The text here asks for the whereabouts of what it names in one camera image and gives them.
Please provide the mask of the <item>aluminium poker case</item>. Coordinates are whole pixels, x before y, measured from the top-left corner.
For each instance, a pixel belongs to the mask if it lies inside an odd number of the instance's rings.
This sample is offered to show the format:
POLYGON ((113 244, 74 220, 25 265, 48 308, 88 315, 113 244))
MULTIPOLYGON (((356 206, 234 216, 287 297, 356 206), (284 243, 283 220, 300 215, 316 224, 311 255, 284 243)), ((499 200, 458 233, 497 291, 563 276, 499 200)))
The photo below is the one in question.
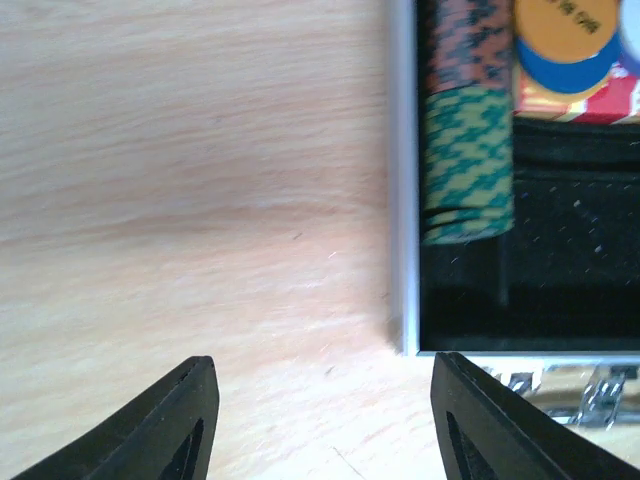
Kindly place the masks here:
POLYGON ((391 313, 409 356, 459 352, 557 422, 639 422, 639 125, 514 114, 514 224, 422 242, 423 3, 389 3, 391 313))

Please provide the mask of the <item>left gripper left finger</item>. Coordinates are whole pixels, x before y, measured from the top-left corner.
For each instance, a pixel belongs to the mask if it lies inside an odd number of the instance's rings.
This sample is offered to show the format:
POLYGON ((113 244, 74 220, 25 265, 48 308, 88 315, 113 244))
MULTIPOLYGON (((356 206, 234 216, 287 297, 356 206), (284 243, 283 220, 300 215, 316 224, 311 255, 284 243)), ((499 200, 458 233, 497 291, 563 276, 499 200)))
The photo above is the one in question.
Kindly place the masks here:
POLYGON ((18 479, 205 479, 219 413, 213 359, 192 356, 18 479))

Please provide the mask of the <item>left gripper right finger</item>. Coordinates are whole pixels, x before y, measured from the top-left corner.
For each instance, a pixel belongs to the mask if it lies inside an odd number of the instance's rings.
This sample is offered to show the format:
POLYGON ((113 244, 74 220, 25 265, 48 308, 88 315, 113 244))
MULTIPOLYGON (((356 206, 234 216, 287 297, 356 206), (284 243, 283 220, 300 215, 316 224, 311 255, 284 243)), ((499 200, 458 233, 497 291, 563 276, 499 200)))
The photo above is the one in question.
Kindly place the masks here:
POLYGON ((435 356, 431 405, 448 479, 637 479, 459 353, 435 356))

